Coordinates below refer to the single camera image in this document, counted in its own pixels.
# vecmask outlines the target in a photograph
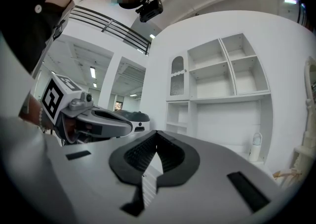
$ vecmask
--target black camera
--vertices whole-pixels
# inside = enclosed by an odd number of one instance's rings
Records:
[[[163,12],[162,2],[161,0],[153,0],[152,2],[147,0],[143,6],[135,10],[135,12],[139,13],[141,22],[147,22]]]
[[[141,22],[147,22],[163,12],[161,0],[153,0],[152,2],[149,0],[134,0],[134,2],[119,3],[119,5],[125,9],[134,9],[142,5],[136,10],[136,12],[139,13]]]

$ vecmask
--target white column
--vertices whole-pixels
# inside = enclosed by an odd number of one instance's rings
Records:
[[[108,104],[109,104],[109,99],[112,91],[112,86],[114,83],[115,76],[118,71],[119,63],[121,60],[122,56],[114,54],[110,65],[108,67],[108,70],[105,74],[102,88],[101,88],[101,93],[100,93],[100,98],[99,98],[99,103],[98,106],[107,109]]]
[[[114,98],[114,104],[113,104],[113,109],[112,111],[115,111],[115,104],[117,103],[117,100],[118,100],[118,96],[115,95],[115,98]]]

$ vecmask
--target white robot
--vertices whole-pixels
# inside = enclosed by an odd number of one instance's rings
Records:
[[[109,110],[95,106],[92,95],[71,79],[53,75],[42,98],[43,110],[65,145],[108,140],[132,131],[132,123]],[[75,133],[68,135],[66,119],[76,120]]]

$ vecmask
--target person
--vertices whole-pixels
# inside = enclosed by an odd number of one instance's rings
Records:
[[[116,0],[123,8],[136,8],[144,0]],[[50,42],[56,39],[65,26],[63,13],[73,0],[4,0],[6,11],[1,14],[2,34],[24,68],[36,76],[36,67],[40,67],[41,58],[49,49]],[[26,100],[26,110],[20,117],[35,125],[40,125],[41,104],[33,96]],[[74,120],[66,122],[68,132],[73,132]],[[49,119],[43,119],[43,127],[53,129]]]

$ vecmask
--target white shelving unit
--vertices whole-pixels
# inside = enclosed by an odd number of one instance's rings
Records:
[[[167,130],[179,134],[187,133],[189,102],[168,102]]]
[[[272,136],[271,93],[245,35],[181,52],[170,58],[169,69],[166,130],[220,144],[244,158],[254,133],[260,132],[263,143],[256,164],[264,166]]]
[[[269,92],[266,75],[257,56],[231,60],[237,94]]]
[[[233,77],[228,62],[190,70],[191,98],[226,97],[234,95]]]
[[[256,54],[244,34],[222,38],[222,43],[228,52],[230,60],[254,56]]]
[[[225,51],[219,39],[190,49],[188,53],[190,71],[227,61]]]

